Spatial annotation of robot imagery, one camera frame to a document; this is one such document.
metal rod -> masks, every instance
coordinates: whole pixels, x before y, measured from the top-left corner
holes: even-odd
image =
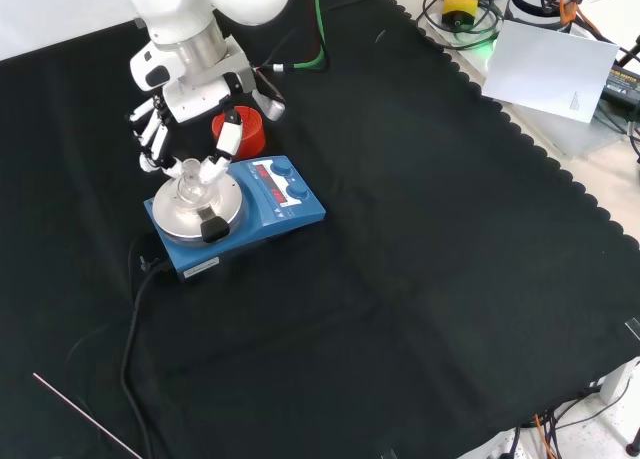
[[[640,455],[640,429],[638,429],[638,434],[636,434],[633,442],[627,446],[627,454],[631,457],[638,457]]]
[[[118,439],[116,436],[114,436],[113,434],[111,434],[107,429],[104,428],[104,426],[102,426],[100,423],[98,423],[95,419],[93,419],[93,417],[91,417],[89,414],[87,414],[86,412],[84,412],[82,409],[80,409],[78,406],[76,406],[72,401],[70,401],[69,399],[67,399],[60,391],[58,391],[55,387],[53,387],[51,384],[49,384],[47,381],[45,381],[43,378],[41,378],[38,374],[36,374],[35,372],[33,373],[33,377],[35,377],[38,381],[40,381],[42,384],[44,384],[45,386],[47,386],[52,392],[54,392],[60,399],[62,399],[64,402],[66,402],[67,404],[69,404],[71,407],[73,407],[76,411],[78,411],[80,414],[82,414],[84,416],[85,419],[87,419],[89,422],[91,422],[94,426],[96,426],[98,429],[100,429],[102,432],[104,432],[107,436],[109,436],[114,442],[117,442],[121,447],[123,447],[129,454],[131,454],[133,457],[135,457],[136,459],[142,459],[141,456],[139,456],[138,454],[136,454],[129,446],[127,446],[124,442],[122,442],[120,439]]]

green cable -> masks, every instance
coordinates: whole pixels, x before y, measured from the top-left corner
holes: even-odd
[[[320,10],[320,0],[315,0],[316,3],[316,18],[318,20],[318,30],[320,31],[320,36],[322,36],[322,40],[324,41],[324,26],[322,24],[322,11]],[[320,65],[324,60],[324,50],[320,47],[320,52],[318,53],[318,57],[316,57],[313,61],[303,62],[300,64],[294,64],[294,69],[313,69]]]

red cup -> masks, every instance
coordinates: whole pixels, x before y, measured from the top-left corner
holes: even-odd
[[[233,156],[236,161],[244,161],[256,157],[262,152],[265,146],[264,127],[262,126],[262,116],[255,109],[246,106],[236,106],[234,108],[242,118],[242,142],[238,152]],[[222,125],[224,124],[224,114],[216,116],[211,125],[213,136],[216,141],[220,137]]]

white wall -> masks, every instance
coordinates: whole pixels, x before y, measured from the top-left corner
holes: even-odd
[[[0,60],[134,17],[128,0],[0,0]]]

blue knob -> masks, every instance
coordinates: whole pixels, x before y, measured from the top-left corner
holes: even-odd
[[[276,159],[271,164],[271,170],[279,176],[288,176],[291,174],[291,164],[284,159]]]
[[[304,184],[289,184],[287,194],[294,199],[306,199],[309,197],[309,189]]]

